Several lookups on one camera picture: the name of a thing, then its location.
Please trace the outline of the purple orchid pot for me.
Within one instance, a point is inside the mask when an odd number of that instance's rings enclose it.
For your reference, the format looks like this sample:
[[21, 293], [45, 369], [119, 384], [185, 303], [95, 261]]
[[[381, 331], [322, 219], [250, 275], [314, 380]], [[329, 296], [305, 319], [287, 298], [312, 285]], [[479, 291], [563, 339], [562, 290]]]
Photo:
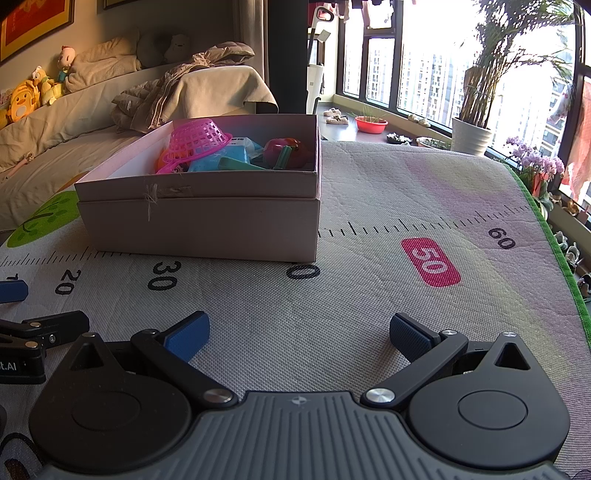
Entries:
[[505, 145], [511, 149], [510, 158], [519, 167], [519, 179], [547, 212], [552, 211], [554, 203], [548, 186], [554, 180], [562, 179], [564, 163], [558, 157], [543, 155], [537, 147], [531, 147], [517, 137], [509, 137]]

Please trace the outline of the orange toy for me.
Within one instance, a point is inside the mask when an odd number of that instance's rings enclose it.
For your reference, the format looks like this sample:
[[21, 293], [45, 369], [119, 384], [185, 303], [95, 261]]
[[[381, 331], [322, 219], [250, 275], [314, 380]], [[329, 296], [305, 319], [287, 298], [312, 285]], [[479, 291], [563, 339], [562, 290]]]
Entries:
[[167, 174], [174, 170], [172, 159], [167, 149], [164, 149], [156, 160], [155, 173], [156, 174]]

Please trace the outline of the pink round toy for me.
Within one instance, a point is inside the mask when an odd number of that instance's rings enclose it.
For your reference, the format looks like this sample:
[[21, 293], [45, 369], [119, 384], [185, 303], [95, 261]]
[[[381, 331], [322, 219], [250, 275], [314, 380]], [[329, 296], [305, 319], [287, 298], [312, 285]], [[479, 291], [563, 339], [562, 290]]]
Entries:
[[301, 169], [313, 159], [311, 150], [296, 138], [273, 138], [263, 147], [263, 162], [274, 170]]

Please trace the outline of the brown crumpled blanket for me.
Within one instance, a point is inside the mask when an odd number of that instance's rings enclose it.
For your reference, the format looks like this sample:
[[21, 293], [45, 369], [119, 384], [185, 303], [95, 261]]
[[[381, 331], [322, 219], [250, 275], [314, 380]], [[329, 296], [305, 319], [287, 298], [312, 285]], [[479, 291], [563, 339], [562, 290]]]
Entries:
[[183, 76], [213, 67], [242, 65], [254, 56], [252, 47], [233, 41], [195, 53], [159, 79], [143, 82], [116, 95], [112, 100], [111, 119], [119, 129], [148, 133], [163, 124], [165, 104]]

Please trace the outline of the red framed picture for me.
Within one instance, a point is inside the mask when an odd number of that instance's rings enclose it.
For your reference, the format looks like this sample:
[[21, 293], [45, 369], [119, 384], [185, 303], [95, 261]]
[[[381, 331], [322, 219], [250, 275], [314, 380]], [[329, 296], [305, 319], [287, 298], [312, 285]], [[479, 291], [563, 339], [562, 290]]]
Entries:
[[71, 25], [73, 20], [73, 0], [23, 1], [1, 22], [1, 62]]

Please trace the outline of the red plastic basin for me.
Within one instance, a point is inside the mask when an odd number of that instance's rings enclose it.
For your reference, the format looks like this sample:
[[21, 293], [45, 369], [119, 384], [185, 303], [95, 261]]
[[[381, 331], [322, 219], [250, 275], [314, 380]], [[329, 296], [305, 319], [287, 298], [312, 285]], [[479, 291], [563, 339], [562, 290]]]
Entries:
[[382, 134], [389, 122], [385, 119], [372, 116], [356, 116], [356, 128], [363, 133]]

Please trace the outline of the yellow plush toy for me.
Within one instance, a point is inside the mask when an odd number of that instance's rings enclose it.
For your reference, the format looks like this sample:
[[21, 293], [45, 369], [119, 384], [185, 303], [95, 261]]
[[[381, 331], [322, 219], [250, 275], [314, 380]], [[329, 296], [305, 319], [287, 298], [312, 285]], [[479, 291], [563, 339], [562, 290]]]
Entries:
[[37, 66], [32, 79], [24, 80], [12, 91], [8, 107], [1, 110], [1, 129], [27, 117], [41, 106], [40, 85], [45, 77], [45, 70]]

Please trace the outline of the tall green palm plant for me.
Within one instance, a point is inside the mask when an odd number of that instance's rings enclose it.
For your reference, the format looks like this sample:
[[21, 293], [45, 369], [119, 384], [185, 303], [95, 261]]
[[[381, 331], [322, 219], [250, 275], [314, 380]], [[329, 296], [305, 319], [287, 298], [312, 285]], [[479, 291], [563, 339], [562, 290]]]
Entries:
[[518, 41], [542, 29], [574, 24], [575, 6], [572, 1], [480, 1], [478, 5], [481, 22], [476, 30], [481, 51], [465, 73], [459, 119], [486, 129], [497, 87], [510, 70], [549, 65], [561, 79], [572, 78], [572, 68], [561, 50], [538, 53], [519, 46]]

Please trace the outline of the pink cardboard box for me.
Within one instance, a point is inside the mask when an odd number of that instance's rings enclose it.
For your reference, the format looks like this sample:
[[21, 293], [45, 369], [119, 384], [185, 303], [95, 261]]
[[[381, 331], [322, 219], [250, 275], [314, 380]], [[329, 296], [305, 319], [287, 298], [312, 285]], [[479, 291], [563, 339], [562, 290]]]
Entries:
[[221, 116], [224, 133], [260, 145], [300, 140], [301, 169], [157, 174], [174, 120], [117, 151], [75, 185], [78, 209], [101, 251], [308, 263], [317, 258], [322, 147], [304, 114]]

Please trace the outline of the white standing appliance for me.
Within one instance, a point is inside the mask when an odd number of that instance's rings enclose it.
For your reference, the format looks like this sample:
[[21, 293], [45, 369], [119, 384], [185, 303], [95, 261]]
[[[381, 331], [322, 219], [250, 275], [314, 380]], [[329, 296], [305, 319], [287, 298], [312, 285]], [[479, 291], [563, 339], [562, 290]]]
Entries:
[[311, 26], [308, 28], [308, 68], [307, 68], [307, 113], [317, 113], [318, 102], [321, 99], [322, 81], [324, 80], [324, 61], [322, 48], [331, 33], [318, 27], [320, 23], [330, 23], [335, 19], [335, 14], [329, 8], [320, 3], [312, 9]]

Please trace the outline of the beige sofa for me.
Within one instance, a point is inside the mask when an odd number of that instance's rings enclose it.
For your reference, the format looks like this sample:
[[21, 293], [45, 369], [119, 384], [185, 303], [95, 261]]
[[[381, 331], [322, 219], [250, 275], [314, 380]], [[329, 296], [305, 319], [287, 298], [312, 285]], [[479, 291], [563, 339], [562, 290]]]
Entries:
[[[1, 129], [2, 233], [16, 230], [60, 189], [146, 134], [114, 124], [113, 98], [159, 79], [193, 55], [177, 55], [170, 63], [146, 68], [130, 43], [118, 37], [79, 54], [63, 84], [46, 74], [40, 85], [41, 106]], [[276, 99], [250, 60], [183, 76], [165, 104], [163, 124], [181, 118], [276, 113]]]

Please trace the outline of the blue paper packet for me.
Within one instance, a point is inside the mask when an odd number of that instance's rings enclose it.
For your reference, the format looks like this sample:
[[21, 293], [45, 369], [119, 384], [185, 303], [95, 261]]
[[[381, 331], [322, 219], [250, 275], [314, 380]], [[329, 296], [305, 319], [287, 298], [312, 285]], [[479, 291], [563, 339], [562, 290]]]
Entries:
[[229, 158], [242, 163], [250, 163], [263, 153], [263, 147], [249, 137], [233, 137], [228, 145], [204, 158], [193, 160], [188, 172], [216, 171], [221, 158]]

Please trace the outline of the pink hanging clothes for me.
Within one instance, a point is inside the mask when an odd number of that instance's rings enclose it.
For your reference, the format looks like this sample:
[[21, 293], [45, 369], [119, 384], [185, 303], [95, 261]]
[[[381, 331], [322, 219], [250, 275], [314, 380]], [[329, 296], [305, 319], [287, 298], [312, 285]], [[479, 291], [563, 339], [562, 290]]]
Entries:
[[564, 123], [558, 158], [560, 189], [581, 206], [590, 204], [590, 76], [578, 75], [551, 110], [552, 123]]

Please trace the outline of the pink plastic basket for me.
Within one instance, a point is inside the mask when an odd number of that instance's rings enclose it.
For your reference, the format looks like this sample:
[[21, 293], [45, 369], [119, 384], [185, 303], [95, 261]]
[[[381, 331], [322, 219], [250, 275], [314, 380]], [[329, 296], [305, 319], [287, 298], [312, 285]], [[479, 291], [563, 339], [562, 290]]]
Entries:
[[221, 150], [232, 139], [209, 118], [192, 119], [175, 127], [170, 135], [169, 155], [174, 165], [174, 172], [179, 166], [193, 160], [204, 158]]

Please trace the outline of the printed ruler play mat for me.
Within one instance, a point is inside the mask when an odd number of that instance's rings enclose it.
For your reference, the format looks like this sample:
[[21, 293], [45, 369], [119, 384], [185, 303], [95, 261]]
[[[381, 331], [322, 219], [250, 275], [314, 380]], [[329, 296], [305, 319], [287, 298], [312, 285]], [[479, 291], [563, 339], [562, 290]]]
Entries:
[[549, 226], [501, 164], [426, 149], [322, 146], [318, 257], [267, 263], [103, 253], [80, 220], [3, 247], [20, 321], [80, 310], [107, 341], [195, 311], [211, 337], [194, 367], [235, 393], [349, 391], [403, 369], [389, 324], [406, 313], [476, 341], [517, 333], [570, 413], [557, 465], [590, 472], [590, 318]]

